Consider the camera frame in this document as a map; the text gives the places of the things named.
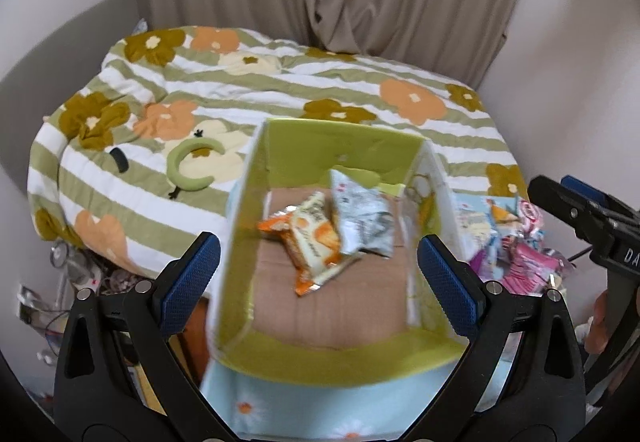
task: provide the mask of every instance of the metal screw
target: metal screw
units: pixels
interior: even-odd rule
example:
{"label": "metal screw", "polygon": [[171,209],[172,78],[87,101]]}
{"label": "metal screw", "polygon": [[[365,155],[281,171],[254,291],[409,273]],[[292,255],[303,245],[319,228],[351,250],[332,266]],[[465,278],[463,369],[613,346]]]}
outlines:
{"label": "metal screw", "polygon": [[560,294],[556,289],[552,288],[551,290],[546,291],[546,296],[556,303],[562,299],[562,294]]}
{"label": "metal screw", "polygon": [[84,301],[85,299],[89,299],[90,295],[91,295],[91,289],[90,288],[81,288],[78,291],[78,294],[76,295],[76,297],[79,300]]}
{"label": "metal screw", "polygon": [[143,279],[143,281],[138,281],[136,283],[136,292],[138,294],[144,294],[151,290],[151,282],[148,279]]}
{"label": "metal screw", "polygon": [[497,281],[490,281],[486,284],[486,290],[487,292],[489,292],[489,294],[497,296],[498,294],[502,293],[502,285]]}

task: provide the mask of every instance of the bed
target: bed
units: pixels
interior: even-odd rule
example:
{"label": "bed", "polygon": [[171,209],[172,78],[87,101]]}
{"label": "bed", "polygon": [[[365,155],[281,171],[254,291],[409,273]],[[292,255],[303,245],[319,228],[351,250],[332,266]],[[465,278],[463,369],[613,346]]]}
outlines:
{"label": "bed", "polygon": [[[360,123],[433,141],[454,191],[525,194],[478,94],[376,57],[332,53],[240,28],[179,27],[124,38],[84,88],[46,116],[31,146],[28,198],[40,237],[86,246],[148,277],[201,231],[228,240],[226,217],[254,130],[268,117]],[[188,138],[175,186],[167,158]]]}

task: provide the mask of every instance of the gray headboard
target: gray headboard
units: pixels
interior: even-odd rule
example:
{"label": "gray headboard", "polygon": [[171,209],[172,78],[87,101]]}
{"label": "gray headboard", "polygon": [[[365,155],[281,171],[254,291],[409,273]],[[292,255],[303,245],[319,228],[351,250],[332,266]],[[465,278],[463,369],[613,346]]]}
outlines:
{"label": "gray headboard", "polygon": [[29,153],[42,117],[100,71],[112,44],[139,20],[135,0],[105,0],[53,32],[0,79],[0,163],[26,194]]}

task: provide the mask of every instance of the cream flower print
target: cream flower print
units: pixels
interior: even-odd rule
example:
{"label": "cream flower print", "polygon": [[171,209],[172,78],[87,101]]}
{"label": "cream flower print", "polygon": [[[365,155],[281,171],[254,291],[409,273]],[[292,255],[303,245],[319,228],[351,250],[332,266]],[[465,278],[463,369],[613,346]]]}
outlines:
{"label": "cream flower print", "polygon": [[234,414],[239,420],[239,423],[249,430],[264,419],[266,408],[264,402],[257,396],[248,393],[239,393],[236,399]]}
{"label": "cream flower print", "polygon": [[359,420],[349,420],[338,426],[331,433],[331,438],[351,439],[362,438],[373,434],[370,426],[364,425]]}
{"label": "cream flower print", "polygon": [[282,70],[282,64],[277,57],[262,56],[251,52],[221,54],[218,65],[224,66],[229,75],[246,75],[247,73],[273,75],[273,73],[280,73]]}
{"label": "cream flower print", "polygon": [[[228,131],[224,122],[212,119],[197,123],[185,137],[190,138],[215,139],[224,146],[225,154],[221,155],[212,149],[197,149],[180,163],[180,174],[195,179],[213,176],[216,183],[240,177],[243,165],[238,151],[249,142],[248,135],[241,131]],[[180,142],[182,140],[165,142],[162,154],[167,157]]]}

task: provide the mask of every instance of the floral bedding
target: floral bedding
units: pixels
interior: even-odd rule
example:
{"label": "floral bedding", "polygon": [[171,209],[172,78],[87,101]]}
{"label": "floral bedding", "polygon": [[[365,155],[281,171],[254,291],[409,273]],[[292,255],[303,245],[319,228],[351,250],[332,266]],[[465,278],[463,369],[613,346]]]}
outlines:
{"label": "floral bedding", "polygon": [[[116,43],[100,73],[46,119],[28,194],[43,239],[61,237],[156,275],[201,231],[228,241],[226,215],[257,126],[267,117],[353,122],[425,136],[454,191],[524,195],[520,170],[478,94],[377,57],[335,54],[238,28],[156,30]],[[199,191],[175,187],[167,157]]]}

